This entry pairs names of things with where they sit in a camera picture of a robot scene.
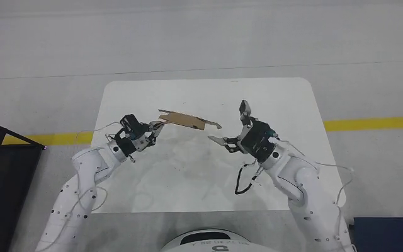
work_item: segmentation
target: yellow stripe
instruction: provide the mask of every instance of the yellow stripe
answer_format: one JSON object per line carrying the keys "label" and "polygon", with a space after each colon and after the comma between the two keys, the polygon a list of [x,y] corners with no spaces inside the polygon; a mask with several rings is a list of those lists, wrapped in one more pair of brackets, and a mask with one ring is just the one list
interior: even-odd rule
{"label": "yellow stripe", "polygon": [[[66,146],[72,144],[90,144],[93,139],[92,132],[80,133],[59,133],[59,134],[43,134],[43,135],[26,135],[25,137],[39,142],[45,146]],[[6,136],[3,144],[25,144],[24,141],[12,136]]]}
{"label": "yellow stripe", "polygon": [[403,117],[332,120],[323,122],[326,131],[403,129]]}
{"label": "yellow stripe", "polygon": [[[403,129],[403,117],[394,118],[368,118],[351,120],[331,120],[323,122],[327,132],[352,130],[380,130]],[[27,138],[45,146],[66,146],[72,144],[90,144],[93,139],[92,132],[26,135]],[[11,136],[4,138],[3,144],[23,144],[24,142]]]}

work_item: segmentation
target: concrete floor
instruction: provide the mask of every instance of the concrete floor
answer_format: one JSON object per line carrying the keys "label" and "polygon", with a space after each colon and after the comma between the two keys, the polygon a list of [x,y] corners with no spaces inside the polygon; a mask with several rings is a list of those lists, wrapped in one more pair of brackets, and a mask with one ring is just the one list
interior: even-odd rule
{"label": "concrete floor", "polygon": [[[111,81],[230,77],[304,77],[323,120],[401,117],[402,13],[403,3],[393,0],[3,0],[0,124],[21,134],[94,129]],[[357,172],[346,189],[349,221],[403,215],[402,133],[328,133],[336,162]],[[35,249],[73,174],[69,158],[84,147],[44,152],[11,251]],[[81,248],[154,252],[201,227],[236,231],[281,252],[305,251],[287,210],[96,214]]]}

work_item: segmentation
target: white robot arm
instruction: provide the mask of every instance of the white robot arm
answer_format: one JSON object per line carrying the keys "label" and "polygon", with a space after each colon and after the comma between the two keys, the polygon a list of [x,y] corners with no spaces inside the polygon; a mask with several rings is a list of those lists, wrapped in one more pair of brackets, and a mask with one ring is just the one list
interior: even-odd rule
{"label": "white robot arm", "polygon": [[[135,151],[155,145],[164,123],[154,121],[139,123],[134,115],[126,115],[120,121],[122,129],[111,141],[101,147],[80,151],[72,157],[76,175],[60,189],[46,228],[36,252],[76,251],[84,222],[89,217],[96,197],[96,185],[109,178],[112,172]],[[112,163],[108,165],[100,151]]]}
{"label": "white robot arm", "polygon": [[262,171],[270,175],[277,189],[288,197],[291,213],[308,241],[316,243],[321,251],[353,252],[344,217],[336,201],[323,190],[315,162],[270,142],[270,137],[279,140],[278,134],[267,123],[250,116],[247,101],[242,101],[239,111],[243,128],[238,137],[209,138],[230,153],[240,151],[256,158],[259,169],[253,180]]}

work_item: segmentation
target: white table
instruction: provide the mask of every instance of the white table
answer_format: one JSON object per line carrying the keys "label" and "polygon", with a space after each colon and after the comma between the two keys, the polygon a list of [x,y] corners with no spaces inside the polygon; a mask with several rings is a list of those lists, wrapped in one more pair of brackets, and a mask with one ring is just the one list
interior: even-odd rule
{"label": "white table", "polygon": [[[130,113],[148,123],[161,114],[158,108],[218,122],[222,129],[206,125],[202,131],[166,125],[156,146],[135,152],[135,164],[126,161],[100,184],[109,195],[96,212],[288,209],[286,196],[266,173],[249,192],[235,195],[239,167],[253,157],[230,154],[207,138],[232,137],[241,132],[241,100],[247,100],[252,116],[270,124],[282,139],[290,140],[317,161],[334,164],[312,88],[302,78],[115,81],[105,88],[96,129]],[[91,146],[105,143],[105,133],[118,129],[116,125],[95,132]],[[240,188],[249,183],[256,170],[257,166],[243,172]],[[320,176],[324,189],[336,199],[342,186],[337,169],[323,167]],[[344,202],[342,194],[340,205]]]}

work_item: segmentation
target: cardboard piece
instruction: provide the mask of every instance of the cardboard piece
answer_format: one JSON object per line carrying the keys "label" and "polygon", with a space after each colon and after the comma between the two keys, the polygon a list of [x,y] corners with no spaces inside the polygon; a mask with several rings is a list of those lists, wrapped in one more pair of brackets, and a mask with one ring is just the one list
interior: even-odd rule
{"label": "cardboard piece", "polygon": [[167,115],[160,115],[158,118],[165,120],[165,123],[173,123],[180,126],[185,126],[193,129],[204,130],[206,123],[216,126],[221,129],[221,125],[216,122],[211,122],[200,117],[194,117],[193,115],[186,115],[178,112],[168,110],[158,110],[160,112],[167,113]]}

